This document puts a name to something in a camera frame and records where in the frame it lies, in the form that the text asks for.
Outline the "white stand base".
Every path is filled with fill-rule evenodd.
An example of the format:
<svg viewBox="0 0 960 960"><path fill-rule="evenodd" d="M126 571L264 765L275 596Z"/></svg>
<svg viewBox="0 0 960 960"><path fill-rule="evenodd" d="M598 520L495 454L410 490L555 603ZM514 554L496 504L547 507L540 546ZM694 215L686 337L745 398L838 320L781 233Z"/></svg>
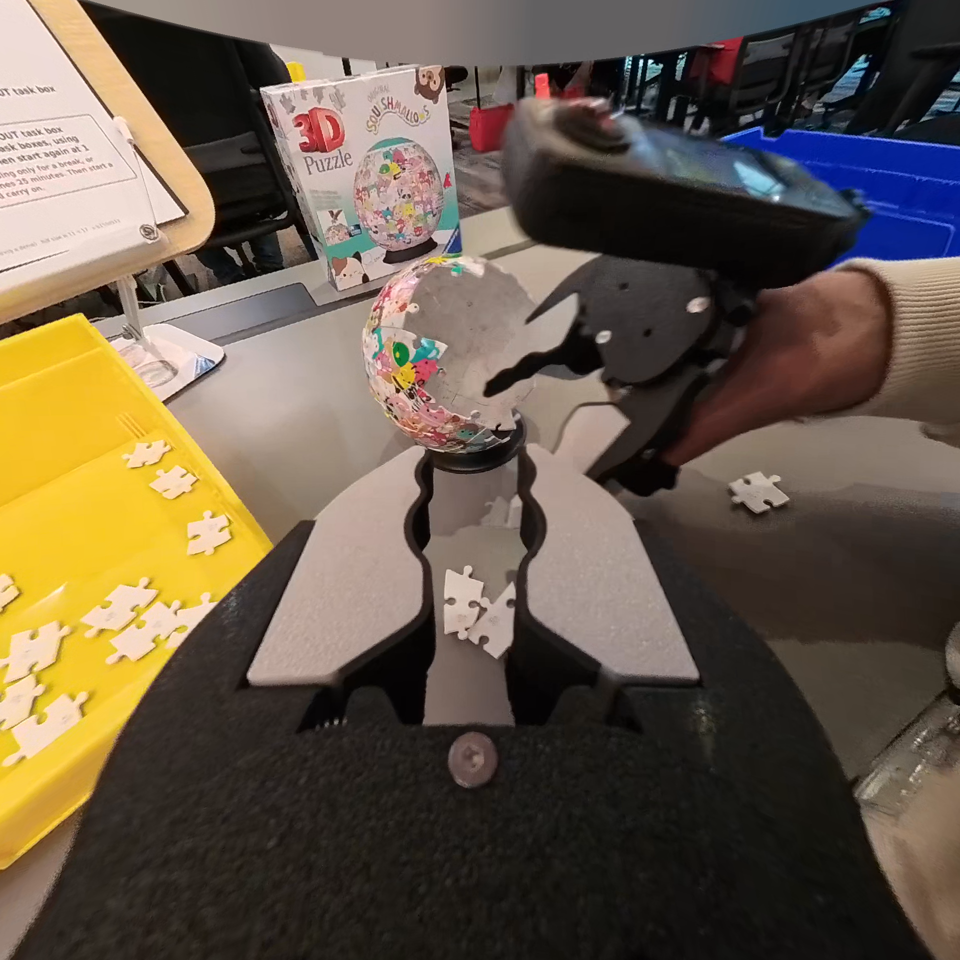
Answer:
<svg viewBox="0 0 960 960"><path fill-rule="evenodd" d="M169 323L145 324L131 274L116 284L124 313L120 334L108 342L161 402L168 402L224 362L222 346Z"/></svg>

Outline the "person's right forearm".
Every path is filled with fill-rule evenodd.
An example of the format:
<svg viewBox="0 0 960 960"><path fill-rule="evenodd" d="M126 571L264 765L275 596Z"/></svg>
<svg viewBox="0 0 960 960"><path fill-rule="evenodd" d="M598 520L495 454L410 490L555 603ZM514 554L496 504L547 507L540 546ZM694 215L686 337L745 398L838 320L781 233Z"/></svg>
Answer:
<svg viewBox="0 0 960 960"><path fill-rule="evenodd" d="M871 276L891 318L883 382L869 400L834 416L902 419L931 440L959 447L959 258L846 260L834 271Z"/></svg>

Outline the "beige hoodie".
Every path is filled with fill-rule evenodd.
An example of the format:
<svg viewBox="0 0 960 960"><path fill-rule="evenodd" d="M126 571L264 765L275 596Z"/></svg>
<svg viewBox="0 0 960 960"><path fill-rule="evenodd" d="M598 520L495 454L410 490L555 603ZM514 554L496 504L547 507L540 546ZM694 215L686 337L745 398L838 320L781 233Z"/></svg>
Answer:
<svg viewBox="0 0 960 960"><path fill-rule="evenodd" d="M959 957L959 626L946 686L870 764L854 795L874 854L935 958Z"/></svg>

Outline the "black office chair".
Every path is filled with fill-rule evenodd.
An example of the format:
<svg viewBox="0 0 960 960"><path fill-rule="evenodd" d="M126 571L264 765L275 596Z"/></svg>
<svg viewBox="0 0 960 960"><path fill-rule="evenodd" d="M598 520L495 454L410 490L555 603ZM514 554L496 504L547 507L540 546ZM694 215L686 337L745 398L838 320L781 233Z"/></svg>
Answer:
<svg viewBox="0 0 960 960"><path fill-rule="evenodd" d="M259 92L289 81L286 65L264 43L193 30L101 4L80 4L176 143L203 178L214 205L210 238L195 250L220 286L284 268L278 230L246 238L244 262L219 236L235 238L290 210L273 140L261 136Z"/></svg>

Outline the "colourful puzzle ball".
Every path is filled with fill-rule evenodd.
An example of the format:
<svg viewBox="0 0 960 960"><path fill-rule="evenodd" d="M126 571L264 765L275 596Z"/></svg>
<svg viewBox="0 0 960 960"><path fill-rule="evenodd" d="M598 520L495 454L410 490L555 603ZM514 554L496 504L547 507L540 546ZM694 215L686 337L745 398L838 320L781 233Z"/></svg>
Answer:
<svg viewBox="0 0 960 960"><path fill-rule="evenodd" d="M525 380L484 397L484 384L535 304L491 259L424 258L393 275L362 334L369 390L385 416L426 450L483 450L509 433L533 389Z"/></svg>

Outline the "black ball stand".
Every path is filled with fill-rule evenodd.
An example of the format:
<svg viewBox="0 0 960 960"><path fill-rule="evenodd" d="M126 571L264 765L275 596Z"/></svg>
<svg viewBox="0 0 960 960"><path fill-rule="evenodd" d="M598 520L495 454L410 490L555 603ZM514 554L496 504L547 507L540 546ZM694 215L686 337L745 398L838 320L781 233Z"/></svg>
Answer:
<svg viewBox="0 0 960 960"><path fill-rule="evenodd" d="M493 433L494 444L483 449L429 450L428 460L434 470L446 474L486 474L513 461L526 443L526 436L525 422L520 420L509 433Z"/></svg>

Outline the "group of loose puzzle pieces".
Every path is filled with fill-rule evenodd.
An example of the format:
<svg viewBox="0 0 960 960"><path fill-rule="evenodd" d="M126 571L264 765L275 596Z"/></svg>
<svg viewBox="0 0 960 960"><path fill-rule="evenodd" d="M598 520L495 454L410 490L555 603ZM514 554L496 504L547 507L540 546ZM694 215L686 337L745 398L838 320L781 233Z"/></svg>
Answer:
<svg viewBox="0 0 960 960"><path fill-rule="evenodd" d="M246 569L246 536L193 452L152 430L2 506L2 574L18 596L2 613L2 690L16 636L59 637L39 729L65 696L84 719L161 667Z"/></svg>

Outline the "person's right hand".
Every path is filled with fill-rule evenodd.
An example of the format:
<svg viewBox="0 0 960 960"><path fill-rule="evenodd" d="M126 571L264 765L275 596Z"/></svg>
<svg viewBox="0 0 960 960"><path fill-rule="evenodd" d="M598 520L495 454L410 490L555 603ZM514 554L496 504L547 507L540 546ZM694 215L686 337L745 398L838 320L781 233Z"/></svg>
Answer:
<svg viewBox="0 0 960 960"><path fill-rule="evenodd" d="M892 314L882 283L863 270L827 270L763 291L717 386L663 454L681 467L743 434L868 402L885 380Z"/></svg>

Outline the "yellow plastic bin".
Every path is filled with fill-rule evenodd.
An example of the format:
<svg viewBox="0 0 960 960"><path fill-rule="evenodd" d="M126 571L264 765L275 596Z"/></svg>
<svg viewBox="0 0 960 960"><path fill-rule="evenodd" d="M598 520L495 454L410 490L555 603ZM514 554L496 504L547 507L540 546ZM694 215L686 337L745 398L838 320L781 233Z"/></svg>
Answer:
<svg viewBox="0 0 960 960"><path fill-rule="evenodd" d="M86 317L1 359L7 869L90 798L150 684L271 543Z"/></svg>

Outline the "puzzle box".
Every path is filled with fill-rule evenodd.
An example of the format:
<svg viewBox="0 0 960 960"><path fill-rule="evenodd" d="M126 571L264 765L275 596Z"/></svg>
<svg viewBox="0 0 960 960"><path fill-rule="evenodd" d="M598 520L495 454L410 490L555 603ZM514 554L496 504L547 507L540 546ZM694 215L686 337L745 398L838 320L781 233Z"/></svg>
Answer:
<svg viewBox="0 0 960 960"><path fill-rule="evenodd" d="M462 251L446 72L402 65L260 89L330 283Z"/></svg>

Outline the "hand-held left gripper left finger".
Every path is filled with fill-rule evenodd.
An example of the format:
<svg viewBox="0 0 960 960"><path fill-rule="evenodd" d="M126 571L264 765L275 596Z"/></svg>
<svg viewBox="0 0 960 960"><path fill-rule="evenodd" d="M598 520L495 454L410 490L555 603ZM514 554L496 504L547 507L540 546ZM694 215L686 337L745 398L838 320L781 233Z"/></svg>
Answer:
<svg viewBox="0 0 960 960"><path fill-rule="evenodd" d="M252 687L344 687L421 624L433 640L432 481L429 453L411 447L316 515L247 670Z"/></svg>

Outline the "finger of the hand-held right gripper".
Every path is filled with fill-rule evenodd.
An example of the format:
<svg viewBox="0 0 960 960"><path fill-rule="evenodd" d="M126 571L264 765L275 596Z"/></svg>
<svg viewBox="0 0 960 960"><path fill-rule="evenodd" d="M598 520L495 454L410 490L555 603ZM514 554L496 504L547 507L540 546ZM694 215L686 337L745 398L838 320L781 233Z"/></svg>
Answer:
<svg viewBox="0 0 960 960"><path fill-rule="evenodd" d="M560 426L554 449L543 452L539 459L548 467L582 475L596 484L610 484L609 479L601 478L597 465L631 425L630 416L618 404L579 404Z"/></svg>
<svg viewBox="0 0 960 960"><path fill-rule="evenodd" d="M604 370L603 313L578 285L559 285L526 319L516 356L499 361L484 384L484 398L498 397L548 368L572 378Z"/></svg>

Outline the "blue plastic bin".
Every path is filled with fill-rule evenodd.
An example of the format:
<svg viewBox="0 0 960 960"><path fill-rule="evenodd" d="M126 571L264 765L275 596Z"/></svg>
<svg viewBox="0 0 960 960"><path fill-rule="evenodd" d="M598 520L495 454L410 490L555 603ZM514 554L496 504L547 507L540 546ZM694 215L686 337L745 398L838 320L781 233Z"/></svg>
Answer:
<svg viewBox="0 0 960 960"><path fill-rule="evenodd" d="M725 140L786 157L829 186L863 196L870 221L837 262L959 256L958 147L800 129L771 138L759 127Z"/></svg>

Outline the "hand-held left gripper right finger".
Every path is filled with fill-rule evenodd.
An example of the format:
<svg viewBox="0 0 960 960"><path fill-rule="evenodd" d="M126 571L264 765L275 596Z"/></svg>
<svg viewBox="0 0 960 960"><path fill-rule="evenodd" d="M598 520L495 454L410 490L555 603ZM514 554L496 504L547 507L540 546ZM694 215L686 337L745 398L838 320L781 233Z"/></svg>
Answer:
<svg viewBox="0 0 960 960"><path fill-rule="evenodd" d="M700 672L628 510L537 444L518 459L515 625L570 666L623 686L691 687Z"/></svg>

